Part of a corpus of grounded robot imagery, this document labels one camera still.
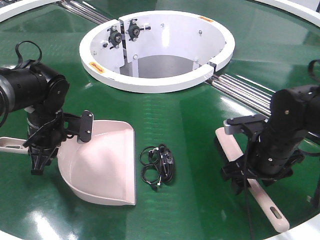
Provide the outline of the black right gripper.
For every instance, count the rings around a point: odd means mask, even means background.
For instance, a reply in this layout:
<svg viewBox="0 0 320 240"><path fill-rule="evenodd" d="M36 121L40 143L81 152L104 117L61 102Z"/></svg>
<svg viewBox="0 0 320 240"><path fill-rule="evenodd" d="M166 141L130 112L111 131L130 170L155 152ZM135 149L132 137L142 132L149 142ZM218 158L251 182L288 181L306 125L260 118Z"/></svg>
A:
<svg viewBox="0 0 320 240"><path fill-rule="evenodd" d="M298 149L305 138L304 130L286 134L263 129L260 133L246 136L247 143L248 140L253 142L248 152L249 171L262 180L265 186L290 177L293 174L292 166L304 159L304 154ZM241 192L247 195L249 186L247 179L231 180L231 189L235 195Z"/></svg>

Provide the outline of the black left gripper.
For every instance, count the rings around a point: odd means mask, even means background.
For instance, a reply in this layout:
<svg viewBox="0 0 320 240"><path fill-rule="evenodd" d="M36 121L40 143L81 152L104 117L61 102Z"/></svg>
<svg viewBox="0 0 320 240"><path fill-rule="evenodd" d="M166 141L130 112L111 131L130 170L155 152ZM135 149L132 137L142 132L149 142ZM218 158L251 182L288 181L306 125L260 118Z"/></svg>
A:
<svg viewBox="0 0 320 240"><path fill-rule="evenodd" d="M56 157L61 142L79 134L81 117L63 112L34 110L27 114L28 139L24 143L31 157L31 174L43 175Z"/></svg>

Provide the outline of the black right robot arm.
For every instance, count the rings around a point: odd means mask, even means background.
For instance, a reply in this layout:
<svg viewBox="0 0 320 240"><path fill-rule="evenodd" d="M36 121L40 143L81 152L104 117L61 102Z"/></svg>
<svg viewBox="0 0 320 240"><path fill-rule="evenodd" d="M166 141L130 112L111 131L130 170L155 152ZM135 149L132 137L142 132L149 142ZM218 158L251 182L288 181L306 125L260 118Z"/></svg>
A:
<svg viewBox="0 0 320 240"><path fill-rule="evenodd" d="M308 133L320 133L320 87L303 85L275 92L270 101L270 117L262 114L229 118L228 135L243 133L247 146L243 156L221 169L224 180L231 180L236 195L247 187L248 179L260 179L265 186L290 177L305 151L299 144Z"/></svg>

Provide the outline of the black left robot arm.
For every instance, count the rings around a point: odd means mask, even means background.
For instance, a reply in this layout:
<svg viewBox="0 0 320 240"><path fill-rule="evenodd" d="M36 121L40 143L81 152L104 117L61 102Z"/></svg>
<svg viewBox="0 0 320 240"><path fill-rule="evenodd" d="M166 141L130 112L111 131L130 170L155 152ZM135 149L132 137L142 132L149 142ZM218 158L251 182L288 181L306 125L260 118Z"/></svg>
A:
<svg viewBox="0 0 320 240"><path fill-rule="evenodd" d="M37 60L24 60L16 44L17 64L0 69L0 123L25 109L28 132L23 146L31 158L31 174L42 175L62 142L78 136L81 117L63 111L70 84L65 76Z"/></svg>

